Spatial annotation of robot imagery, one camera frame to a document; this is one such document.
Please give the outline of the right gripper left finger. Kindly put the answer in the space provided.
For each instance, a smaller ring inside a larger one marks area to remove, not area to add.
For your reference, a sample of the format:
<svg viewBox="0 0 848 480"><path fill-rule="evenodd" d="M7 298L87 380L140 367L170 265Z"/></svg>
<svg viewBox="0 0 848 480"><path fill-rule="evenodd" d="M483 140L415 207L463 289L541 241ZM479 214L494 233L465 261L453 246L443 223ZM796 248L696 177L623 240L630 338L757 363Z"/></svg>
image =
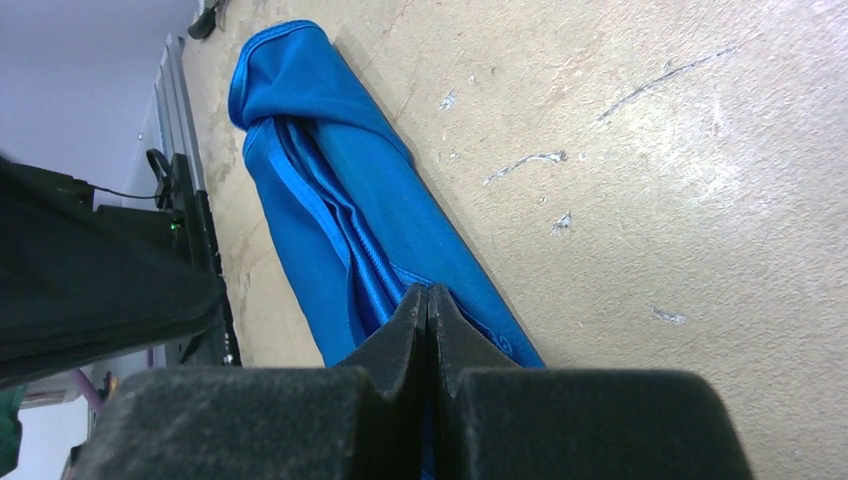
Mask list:
<svg viewBox="0 0 848 480"><path fill-rule="evenodd" d="M427 290L330 368L154 369L107 403L78 479L417 479Z"/></svg>

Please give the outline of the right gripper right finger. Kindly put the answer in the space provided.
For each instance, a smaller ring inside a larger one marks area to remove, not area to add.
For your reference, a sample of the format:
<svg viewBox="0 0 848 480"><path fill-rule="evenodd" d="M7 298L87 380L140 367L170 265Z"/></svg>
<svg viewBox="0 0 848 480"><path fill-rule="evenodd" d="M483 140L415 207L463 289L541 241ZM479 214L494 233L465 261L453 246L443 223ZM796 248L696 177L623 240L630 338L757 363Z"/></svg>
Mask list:
<svg viewBox="0 0 848 480"><path fill-rule="evenodd" d="M749 479L714 389L673 370L540 369L511 361L428 292L439 479Z"/></svg>

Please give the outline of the blue cloth napkin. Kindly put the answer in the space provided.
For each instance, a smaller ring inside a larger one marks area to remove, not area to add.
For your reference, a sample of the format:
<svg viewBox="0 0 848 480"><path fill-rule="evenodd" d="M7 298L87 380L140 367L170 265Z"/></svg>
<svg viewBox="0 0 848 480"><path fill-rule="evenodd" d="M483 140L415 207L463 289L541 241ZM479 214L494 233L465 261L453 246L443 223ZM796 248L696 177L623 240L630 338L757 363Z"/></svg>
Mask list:
<svg viewBox="0 0 848 480"><path fill-rule="evenodd" d="M542 360L324 31L254 35L231 121L324 367L264 378L280 471L533 479Z"/></svg>

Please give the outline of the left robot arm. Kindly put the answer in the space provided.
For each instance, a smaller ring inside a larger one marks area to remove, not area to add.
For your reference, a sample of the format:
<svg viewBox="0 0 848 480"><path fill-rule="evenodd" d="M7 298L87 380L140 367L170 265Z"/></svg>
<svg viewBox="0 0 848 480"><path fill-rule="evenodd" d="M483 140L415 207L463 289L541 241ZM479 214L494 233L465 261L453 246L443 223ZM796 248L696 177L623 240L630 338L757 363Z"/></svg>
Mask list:
<svg viewBox="0 0 848 480"><path fill-rule="evenodd" d="M104 225L1 161L1 386L205 330L217 275Z"/></svg>

